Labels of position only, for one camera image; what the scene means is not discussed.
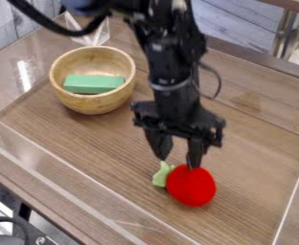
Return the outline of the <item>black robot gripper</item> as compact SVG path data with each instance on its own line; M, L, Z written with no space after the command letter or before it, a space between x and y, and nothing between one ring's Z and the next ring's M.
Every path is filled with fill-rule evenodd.
M164 161L172 138L188 141L187 165L199 168L208 147L223 145L225 121L200 104L199 92L191 84L177 89L153 90L155 99L135 101L135 125L141 127L155 156Z

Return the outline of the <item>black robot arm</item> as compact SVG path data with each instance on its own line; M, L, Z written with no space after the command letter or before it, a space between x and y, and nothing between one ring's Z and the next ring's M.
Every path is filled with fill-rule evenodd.
M199 168L211 146L223 144L224 119L200 103L199 70L207 52L189 0L61 0L72 13L116 14L131 27L148 62L149 101L135 101L135 125L152 151L164 160L172 139L188 142L187 167Z

